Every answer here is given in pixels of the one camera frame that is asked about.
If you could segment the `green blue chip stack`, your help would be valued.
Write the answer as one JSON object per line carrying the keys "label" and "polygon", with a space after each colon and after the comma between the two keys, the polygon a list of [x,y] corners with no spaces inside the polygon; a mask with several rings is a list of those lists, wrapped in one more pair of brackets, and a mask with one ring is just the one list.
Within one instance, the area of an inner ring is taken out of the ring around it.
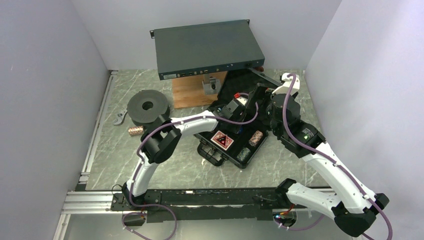
{"label": "green blue chip stack", "polygon": [[249,155],[250,155],[251,151],[249,148],[244,147],[241,149],[241,151],[237,154],[236,159],[240,162],[240,163],[245,163],[246,161],[248,161]]}

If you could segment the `red black triangle token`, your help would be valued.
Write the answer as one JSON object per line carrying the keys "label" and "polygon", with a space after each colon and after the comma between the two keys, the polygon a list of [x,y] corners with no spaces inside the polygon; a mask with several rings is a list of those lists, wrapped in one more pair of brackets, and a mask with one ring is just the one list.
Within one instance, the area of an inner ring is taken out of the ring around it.
{"label": "red black triangle token", "polygon": [[223,149],[228,149],[233,143],[233,140],[222,132],[217,132],[213,137],[213,141]]}

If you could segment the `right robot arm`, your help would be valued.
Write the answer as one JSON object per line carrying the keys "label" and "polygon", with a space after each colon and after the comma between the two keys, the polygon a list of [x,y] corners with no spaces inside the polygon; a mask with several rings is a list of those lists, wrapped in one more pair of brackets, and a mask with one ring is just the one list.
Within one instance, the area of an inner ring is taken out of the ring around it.
{"label": "right robot arm", "polygon": [[301,205],[317,211],[333,219],[351,237],[364,236],[380,215],[388,228],[387,238],[392,239],[393,227],[384,213],[389,198],[360,182],[336,156],[323,134],[301,120],[300,104],[292,91],[289,87],[286,92],[276,93],[258,83],[249,93],[248,103],[263,101],[272,134],[287,150],[314,168],[334,193],[325,194],[287,178],[275,188],[276,203],[282,208]]}

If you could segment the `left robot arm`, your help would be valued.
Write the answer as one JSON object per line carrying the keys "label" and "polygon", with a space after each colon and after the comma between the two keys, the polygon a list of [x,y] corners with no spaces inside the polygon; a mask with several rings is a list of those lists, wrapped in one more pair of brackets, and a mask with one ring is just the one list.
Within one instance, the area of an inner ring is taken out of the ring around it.
{"label": "left robot arm", "polygon": [[230,110],[232,116],[224,116],[224,110],[218,113],[205,110],[177,118],[160,115],[141,137],[141,143],[136,150],[138,163],[132,176],[122,187],[124,204],[131,210],[137,210],[144,204],[148,184],[157,167],[173,155],[182,138],[214,131],[220,123],[241,126],[250,124],[257,118],[258,103],[253,103],[251,99],[245,104],[237,98],[234,101],[241,108],[241,112]]}

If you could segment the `black poker set case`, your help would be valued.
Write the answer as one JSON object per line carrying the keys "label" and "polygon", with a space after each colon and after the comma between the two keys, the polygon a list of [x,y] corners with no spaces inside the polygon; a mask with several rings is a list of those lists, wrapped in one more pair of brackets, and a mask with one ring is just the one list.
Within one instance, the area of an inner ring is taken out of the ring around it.
{"label": "black poker set case", "polygon": [[[249,92],[254,89],[257,83],[265,84],[268,87],[277,88],[281,86],[281,83],[254,69],[232,70],[227,73],[223,86],[217,95],[217,100],[213,101],[207,110],[217,113],[217,108],[228,104],[234,99],[236,93],[241,93],[244,97],[248,98]],[[201,132],[195,135],[200,141],[197,152],[214,166],[219,167],[225,160],[228,160],[238,168],[244,169],[268,137],[268,131],[270,129],[270,127],[266,127],[256,120],[245,125],[233,125],[222,122],[213,131]],[[222,131],[234,140],[234,143],[228,150],[223,150],[211,141],[211,138],[217,131]],[[248,141],[255,131],[261,131],[263,137],[257,146],[251,146]],[[243,163],[237,160],[237,155],[242,148],[250,149],[248,161]]]}

